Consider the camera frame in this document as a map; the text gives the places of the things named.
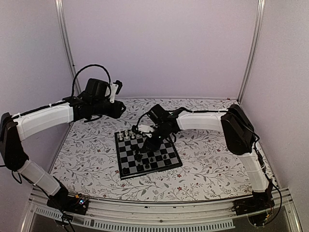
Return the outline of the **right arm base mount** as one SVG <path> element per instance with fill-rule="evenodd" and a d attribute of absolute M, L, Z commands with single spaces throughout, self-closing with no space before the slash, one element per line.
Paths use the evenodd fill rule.
<path fill-rule="evenodd" d="M 231 211 L 237 216 L 247 215 L 251 225 L 262 227 L 266 225 L 274 206 L 272 198 L 251 196 L 234 200 Z"/>

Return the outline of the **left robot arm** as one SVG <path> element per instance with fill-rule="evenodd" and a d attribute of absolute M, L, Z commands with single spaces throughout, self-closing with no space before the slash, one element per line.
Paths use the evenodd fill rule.
<path fill-rule="evenodd" d="M 78 96 L 65 97 L 25 113 L 4 113 L 0 118 L 0 154 L 4 166 L 43 189 L 60 209 L 69 209 L 72 200 L 66 188 L 44 169 L 51 161 L 47 152 L 55 151 L 60 141 L 56 130 L 82 119 L 91 122 L 102 116 L 119 118 L 125 106 L 115 97 L 122 86 L 119 80 L 108 83 L 90 78 Z M 51 145 L 44 151 L 43 146 L 48 142 Z"/>

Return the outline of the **black chess rook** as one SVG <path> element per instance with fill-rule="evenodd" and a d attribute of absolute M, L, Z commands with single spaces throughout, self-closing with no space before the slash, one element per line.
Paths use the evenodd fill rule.
<path fill-rule="evenodd" d="M 128 173 L 129 173 L 129 168 L 124 167 L 124 168 L 122 169 L 122 172 L 123 172 L 124 175 L 128 174 Z"/>

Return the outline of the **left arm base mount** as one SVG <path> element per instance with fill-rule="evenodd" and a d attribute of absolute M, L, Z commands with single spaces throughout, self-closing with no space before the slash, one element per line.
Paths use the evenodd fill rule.
<path fill-rule="evenodd" d="M 47 206 L 63 212 L 86 215 L 89 206 L 89 198 L 80 193 L 70 196 L 65 191 L 59 191 L 54 196 L 49 196 Z"/>

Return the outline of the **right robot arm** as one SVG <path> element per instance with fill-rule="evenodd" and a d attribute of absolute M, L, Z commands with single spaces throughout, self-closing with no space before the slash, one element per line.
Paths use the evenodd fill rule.
<path fill-rule="evenodd" d="M 251 194 L 250 207 L 261 210 L 271 198 L 272 182 L 258 150 L 258 135 L 238 105 L 220 110 L 165 110 L 147 113 L 152 125 L 137 123 L 144 148 L 157 151 L 172 142 L 182 166 L 159 179 L 169 186 L 167 200 L 199 201 Z"/>

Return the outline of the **black and grey chessboard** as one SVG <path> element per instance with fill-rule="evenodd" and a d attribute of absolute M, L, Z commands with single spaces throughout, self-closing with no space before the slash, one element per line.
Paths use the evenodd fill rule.
<path fill-rule="evenodd" d="M 138 144 L 142 148 L 143 143 L 146 140 L 146 136 L 141 136 L 139 139 L 120 142 L 115 138 L 116 153 L 118 160 L 118 169 L 120 179 L 129 179 L 138 176 L 147 175 L 154 172 L 162 172 L 174 168 L 181 167 L 183 165 L 180 156 L 174 146 L 174 144 L 164 141 L 158 151 L 155 152 L 144 152 L 143 161 L 145 164 L 149 164 L 149 169 L 145 169 L 142 172 L 137 172 L 137 165 L 134 159 L 134 153 L 130 149 L 133 144 Z M 129 168 L 129 173 L 124 175 L 122 169 L 124 167 Z"/>

